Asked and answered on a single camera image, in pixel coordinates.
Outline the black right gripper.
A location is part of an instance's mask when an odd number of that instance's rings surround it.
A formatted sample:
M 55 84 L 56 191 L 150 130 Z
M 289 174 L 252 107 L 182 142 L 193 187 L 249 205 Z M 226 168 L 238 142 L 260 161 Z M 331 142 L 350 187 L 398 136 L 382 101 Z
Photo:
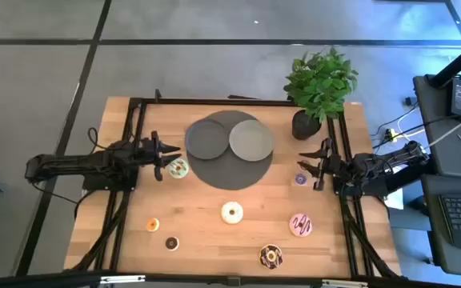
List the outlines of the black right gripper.
M 346 163 L 341 159 L 339 154 L 335 154 L 331 149 L 333 141 L 326 138 L 322 141 L 320 149 L 310 153 L 299 153 L 304 158 L 319 159 L 317 166 L 312 166 L 309 162 L 298 162 L 301 169 L 307 171 L 312 178 L 316 178 L 314 189 L 321 191 L 324 188 L 324 175 L 337 175 L 343 172 Z

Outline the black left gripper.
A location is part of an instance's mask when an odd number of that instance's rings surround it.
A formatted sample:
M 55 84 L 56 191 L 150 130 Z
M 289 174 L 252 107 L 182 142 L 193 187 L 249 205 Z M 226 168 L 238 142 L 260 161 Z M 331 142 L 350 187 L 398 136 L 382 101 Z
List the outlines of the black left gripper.
M 149 138 L 141 139 L 140 144 L 141 146 L 138 148 L 138 164 L 140 166 L 153 165 L 154 177 L 158 182 L 163 180 L 161 169 L 182 156 L 181 154 L 169 154 L 179 151 L 180 148 L 160 142 L 158 132 L 155 130 L 151 132 Z

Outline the mint green frosted donut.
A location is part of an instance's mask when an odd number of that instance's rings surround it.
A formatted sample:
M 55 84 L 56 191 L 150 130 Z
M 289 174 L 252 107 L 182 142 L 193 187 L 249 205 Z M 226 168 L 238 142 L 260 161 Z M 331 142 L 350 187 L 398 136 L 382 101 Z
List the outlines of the mint green frosted donut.
M 184 178 L 190 171 L 189 164 L 182 158 L 177 158 L 167 166 L 167 170 L 172 178 Z

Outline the pink donut with chocolate drizzle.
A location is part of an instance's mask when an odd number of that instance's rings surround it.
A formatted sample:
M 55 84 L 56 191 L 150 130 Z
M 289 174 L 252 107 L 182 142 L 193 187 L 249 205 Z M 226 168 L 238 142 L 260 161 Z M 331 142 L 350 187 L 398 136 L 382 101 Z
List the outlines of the pink donut with chocolate drizzle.
M 313 225 L 307 214 L 295 214 L 289 221 L 289 228 L 294 236 L 304 238 L 311 234 Z

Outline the large white frosted donut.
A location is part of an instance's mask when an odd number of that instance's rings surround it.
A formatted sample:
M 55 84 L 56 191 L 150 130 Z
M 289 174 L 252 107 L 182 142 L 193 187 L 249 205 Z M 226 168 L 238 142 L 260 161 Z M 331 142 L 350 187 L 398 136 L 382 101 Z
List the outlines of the large white frosted donut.
M 238 202 L 226 202 L 221 209 L 222 220 L 227 224 L 237 224 L 243 219 L 243 207 Z

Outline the large chocolate sprinkled donut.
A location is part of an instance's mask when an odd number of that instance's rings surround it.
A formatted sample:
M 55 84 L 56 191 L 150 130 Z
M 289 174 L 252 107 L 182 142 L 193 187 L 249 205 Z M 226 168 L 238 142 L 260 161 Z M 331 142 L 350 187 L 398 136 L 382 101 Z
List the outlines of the large chocolate sprinkled donut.
M 283 264 L 282 250 L 274 244 L 265 245 L 260 250 L 259 261 L 267 269 L 279 268 Z

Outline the dark grey round plate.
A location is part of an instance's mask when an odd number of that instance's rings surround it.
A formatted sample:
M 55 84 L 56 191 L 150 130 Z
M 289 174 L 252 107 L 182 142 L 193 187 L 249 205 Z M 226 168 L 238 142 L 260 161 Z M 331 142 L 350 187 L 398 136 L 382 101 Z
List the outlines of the dark grey round plate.
M 210 118 L 193 123 L 185 134 L 186 151 L 202 160 L 219 157 L 228 146 L 229 135 L 225 127 Z

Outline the light grey round plate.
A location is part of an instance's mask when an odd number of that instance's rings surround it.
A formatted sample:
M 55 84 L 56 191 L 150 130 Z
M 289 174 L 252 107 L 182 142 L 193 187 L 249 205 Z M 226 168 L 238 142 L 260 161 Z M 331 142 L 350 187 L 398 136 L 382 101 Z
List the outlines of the light grey round plate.
M 246 120 L 236 124 L 231 130 L 229 143 L 236 156 L 248 162 L 257 162 L 272 153 L 275 138 L 260 121 Z

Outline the round grey woven placemat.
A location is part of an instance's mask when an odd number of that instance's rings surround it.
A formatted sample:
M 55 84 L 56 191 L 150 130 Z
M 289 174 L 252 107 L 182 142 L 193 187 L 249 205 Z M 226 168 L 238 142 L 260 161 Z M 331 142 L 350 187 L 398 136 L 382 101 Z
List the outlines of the round grey woven placemat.
M 222 123 L 229 137 L 236 124 L 258 120 L 239 110 L 221 110 L 205 118 Z M 188 152 L 186 156 L 195 175 L 206 184 L 223 190 L 241 190 L 254 185 L 266 174 L 273 160 L 273 151 L 261 161 L 248 162 L 236 156 L 229 143 L 225 152 L 217 158 L 202 160 Z

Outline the green plant in black pot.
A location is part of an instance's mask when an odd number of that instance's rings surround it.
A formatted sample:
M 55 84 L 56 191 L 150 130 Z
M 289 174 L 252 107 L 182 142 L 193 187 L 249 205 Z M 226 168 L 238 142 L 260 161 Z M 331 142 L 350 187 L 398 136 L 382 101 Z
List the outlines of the green plant in black pot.
M 293 137 L 306 140 L 327 118 L 337 118 L 346 96 L 357 88 L 358 76 L 351 60 L 334 47 L 294 59 L 283 87 L 288 100 L 300 108 L 291 122 Z

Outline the black stand pole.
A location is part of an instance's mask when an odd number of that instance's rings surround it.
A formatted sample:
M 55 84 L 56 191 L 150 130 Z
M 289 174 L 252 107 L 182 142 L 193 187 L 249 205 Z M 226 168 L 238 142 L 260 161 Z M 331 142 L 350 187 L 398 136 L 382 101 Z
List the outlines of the black stand pole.
M 453 79 L 461 71 L 461 54 L 453 60 L 450 64 L 444 67 L 435 76 L 429 78 L 429 84 L 433 88 L 441 88 L 445 86 L 450 80 Z

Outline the black aluminium table frame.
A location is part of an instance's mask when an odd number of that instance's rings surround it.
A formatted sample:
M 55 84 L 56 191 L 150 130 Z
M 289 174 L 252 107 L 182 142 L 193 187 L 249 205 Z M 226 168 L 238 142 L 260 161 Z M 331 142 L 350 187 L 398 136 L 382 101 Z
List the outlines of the black aluminium table frame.
M 78 212 L 66 271 L 0 278 L 0 288 L 75 288 L 120 282 L 458 288 L 351 273 L 339 200 L 330 190 L 314 192 L 294 182 L 298 152 L 317 148 L 319 138 L 299 142 L 291 137 L 295 112 L 291 102 L 162 98 L 155 103 L 153 98 L 144 98 L 140 112 L 145 131 L 157 130 L 168 143 L 181 146 L 192 122 L 220 110 L 242 110 L 275 128 L 274 163 L 257 184 L 230 192 L 207 186 L 193 174 L 183 180 L 157 182 L 153 171 L 145 168 L 130 197 L 115 269 L 73 268 L 98 235 L 88 223 L 102 222 L 109 201 L 108 193 L 98 192 Z M 226 202 L 238 202 L 243 207 L 239 223 L 222 220 Z M 307 237 L 291 233 L 289 221 L 295 214 L 310 217 L 313 228 Z M 149 218 L 160 221 L 155 232 L 146 230 Z M 166 248 L 169 237 L 179 239 L 177 250 Z M 268 244 L 278 246 L 283 253 L 283 264 L 273 270 L 259 261 L 260 250 Z

